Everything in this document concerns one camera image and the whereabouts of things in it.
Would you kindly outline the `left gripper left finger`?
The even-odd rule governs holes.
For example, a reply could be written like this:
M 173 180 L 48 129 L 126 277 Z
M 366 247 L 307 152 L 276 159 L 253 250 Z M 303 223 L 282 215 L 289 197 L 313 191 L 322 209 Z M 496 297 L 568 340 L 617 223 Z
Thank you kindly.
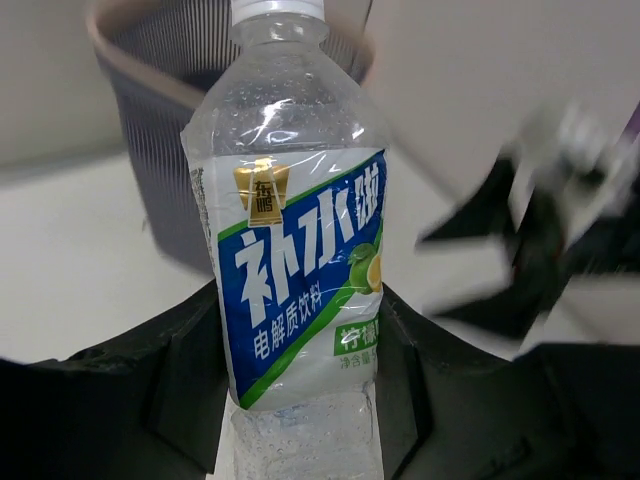
M 5 479 L 203 479 L 228 389 L 217 288 L 70 358 L 1 364 Z

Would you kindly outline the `lime label white bottle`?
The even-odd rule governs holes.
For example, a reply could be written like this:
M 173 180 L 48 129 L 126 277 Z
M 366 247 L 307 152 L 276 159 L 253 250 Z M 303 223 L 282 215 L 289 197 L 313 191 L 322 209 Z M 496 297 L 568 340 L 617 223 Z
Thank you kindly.
M 218 287 L 239 479 L 379 479 L 388 137 L 320 1 L 235 1 L 183 147 Z

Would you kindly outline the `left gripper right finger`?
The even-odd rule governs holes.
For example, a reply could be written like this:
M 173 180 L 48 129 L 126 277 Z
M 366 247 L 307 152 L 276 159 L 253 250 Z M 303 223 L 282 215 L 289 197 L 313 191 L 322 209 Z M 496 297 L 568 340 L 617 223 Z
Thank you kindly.
M 635 479 L 639 350 L 541 344 L 506 361 L 386 290 L 379 435 L 387 479 Z

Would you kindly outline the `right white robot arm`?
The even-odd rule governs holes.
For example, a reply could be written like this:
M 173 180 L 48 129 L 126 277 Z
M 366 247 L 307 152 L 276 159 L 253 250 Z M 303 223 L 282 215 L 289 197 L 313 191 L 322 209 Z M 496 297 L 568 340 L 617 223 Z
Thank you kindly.
M 521 340 L 573 277 L 638 273 L 639 114 L 615 135 L 576 102 L 537 109 L 416 245 L 489 237 L 511 261 L 509 285 L 431 316 Z

